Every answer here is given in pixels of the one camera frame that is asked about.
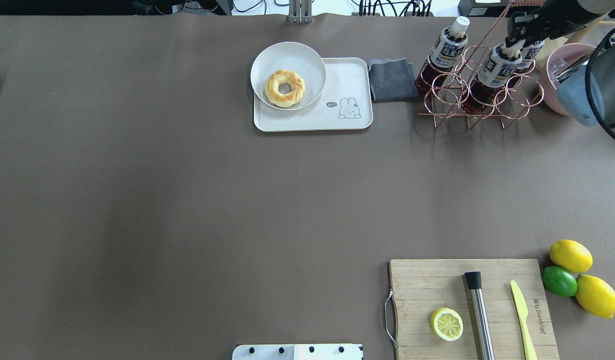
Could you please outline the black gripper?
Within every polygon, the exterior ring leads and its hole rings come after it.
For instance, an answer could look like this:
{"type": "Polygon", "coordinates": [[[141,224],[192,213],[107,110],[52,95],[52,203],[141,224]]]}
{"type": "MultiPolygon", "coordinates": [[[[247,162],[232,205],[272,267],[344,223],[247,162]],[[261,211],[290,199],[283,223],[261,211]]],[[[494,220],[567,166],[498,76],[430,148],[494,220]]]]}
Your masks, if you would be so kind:
{"type": "Polygon", "coordinates": [[[554,40],[585,28],[595,18],[595,13],[579,4],[545,4],[532,13],[518,11],[509,17],[506,45],[554,40]]]}

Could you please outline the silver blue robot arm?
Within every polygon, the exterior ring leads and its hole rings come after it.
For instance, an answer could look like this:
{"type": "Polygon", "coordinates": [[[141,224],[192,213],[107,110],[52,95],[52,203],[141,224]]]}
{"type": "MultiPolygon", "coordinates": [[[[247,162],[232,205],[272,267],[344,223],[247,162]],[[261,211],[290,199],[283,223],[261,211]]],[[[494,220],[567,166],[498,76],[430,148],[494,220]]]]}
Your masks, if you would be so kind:
{"type": "MultiPolygon", "coordinates": [[[[615,9],[615,0],[547,0],[529,14],[514,13],[506,45],[557,39],[584,29],[615,9]]],[[[600,125],[615,141],[615,27],[594,48],[588,62],[562,82],[557,100],[579,123],[600,125]]]]}

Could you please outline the white robot base pillar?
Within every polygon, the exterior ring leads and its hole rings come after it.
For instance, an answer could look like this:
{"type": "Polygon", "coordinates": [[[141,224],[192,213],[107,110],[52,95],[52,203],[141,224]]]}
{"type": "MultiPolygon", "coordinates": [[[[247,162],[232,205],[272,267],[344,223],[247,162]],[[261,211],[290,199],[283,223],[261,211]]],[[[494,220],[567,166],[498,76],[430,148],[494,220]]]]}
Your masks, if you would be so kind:
{"type": "Polygon", "coordinates": [[[363,360],[362,344],[297,343],[241,344],[232,351],[232,360],[363,360]]]}

